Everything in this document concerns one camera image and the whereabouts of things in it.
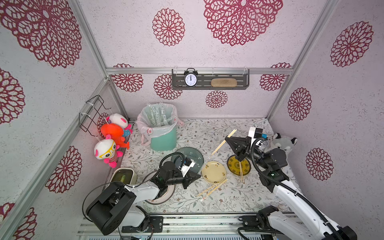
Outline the bare chopsticks pair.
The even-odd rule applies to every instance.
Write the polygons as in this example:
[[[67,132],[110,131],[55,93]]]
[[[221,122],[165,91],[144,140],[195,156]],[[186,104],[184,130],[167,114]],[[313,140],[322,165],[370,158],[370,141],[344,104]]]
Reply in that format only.
[[[236,131],[237,131],[237,129],[233,130],[226,138],[230,138]],[[221,144],[212,152],[210,157],[212,157],[225,143],[226,143],[226,140],[224,139],[221,142]]]
[[[244,176],[243,176],[243,168],[242,168],[242,161],[239,162],[239,169],[240,169],[240,176],[241,176],[241,182],[244,184]]]

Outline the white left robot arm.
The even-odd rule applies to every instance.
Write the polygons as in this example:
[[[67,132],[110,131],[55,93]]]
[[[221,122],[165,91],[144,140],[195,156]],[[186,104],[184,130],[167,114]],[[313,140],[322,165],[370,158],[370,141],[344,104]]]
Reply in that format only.
[[[181,184],[184,189],[201,178],[192,172],[193,162],[177,167],[167,161],[147,182],[129,186],[115,181],[93,200],[84,211],[84,216],[94,223],[105,236],[122,227],[140,227],[144,231],[149,225],[150,215],[137,204],[156,199],[169,186]]]

